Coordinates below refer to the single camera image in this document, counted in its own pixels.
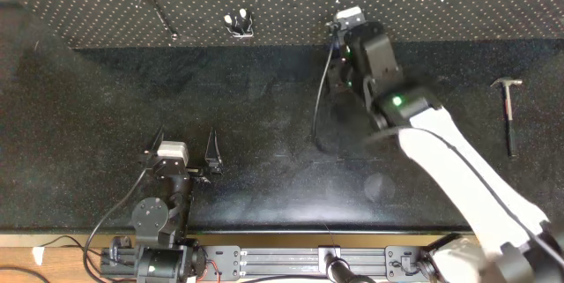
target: pegboard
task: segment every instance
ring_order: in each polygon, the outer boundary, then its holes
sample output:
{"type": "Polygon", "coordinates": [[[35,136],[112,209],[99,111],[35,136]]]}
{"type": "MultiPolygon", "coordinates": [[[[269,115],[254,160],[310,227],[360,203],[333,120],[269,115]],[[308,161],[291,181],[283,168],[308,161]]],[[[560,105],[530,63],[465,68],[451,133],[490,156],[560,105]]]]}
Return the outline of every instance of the pegboard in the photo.
{"type": "Polygon", "coordinates": [[[394,41],[564,38],[564,0],[157,0],[180,35],[137,0],[19,0],[71,48],[323,44],[337,10],[360,6],[394,41]],[[253,13],[255,37],[237,41],[223,17],[253,13]]]}

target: black table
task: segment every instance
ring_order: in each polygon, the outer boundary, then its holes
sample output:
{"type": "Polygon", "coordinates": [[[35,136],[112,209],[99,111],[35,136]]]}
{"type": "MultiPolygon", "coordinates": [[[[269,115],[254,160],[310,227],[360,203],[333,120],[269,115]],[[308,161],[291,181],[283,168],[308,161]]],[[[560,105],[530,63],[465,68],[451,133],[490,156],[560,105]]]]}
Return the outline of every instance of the black table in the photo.
{"type": "MultiPolygon", "coordinates": [[[[359,146],[370,133],[359,106],[325,100],[319,135],[329,153],[309,142],[326,48],[71,51],[14,15],[0,25],[2,232],[89,231],[135,181],[136,156],[161,124],[194,164],[211,127],[219,135],[226,172],[196,185],[191,232],[468,230],[393,138],[359,146]]],[[[479,153],[555,222],[564,220],[563,44],[394,43],[405,74],[426,83],[479,153]],[[501,89],[489,87],[501,76],[524,82],[512,91],[516,160],[506,156],[501,89]]],[[[158,181],[143,181],[102,231],[131,231],[132,207],[159,195],[158,181]]]]}

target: green led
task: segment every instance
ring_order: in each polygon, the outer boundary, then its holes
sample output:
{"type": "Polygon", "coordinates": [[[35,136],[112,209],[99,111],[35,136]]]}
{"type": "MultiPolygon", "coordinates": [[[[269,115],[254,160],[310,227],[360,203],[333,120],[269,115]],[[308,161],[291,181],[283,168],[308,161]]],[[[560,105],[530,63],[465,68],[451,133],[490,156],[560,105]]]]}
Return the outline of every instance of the green led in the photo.
{"type": "Polygon", "coordinates": [[[402,100],[401,97],[395,96],[394,98],[391,99],[391,103],[393,103],[394,106],[399,107],[401,106],[402,103],[404,103],[404,101],[402,100]]]}

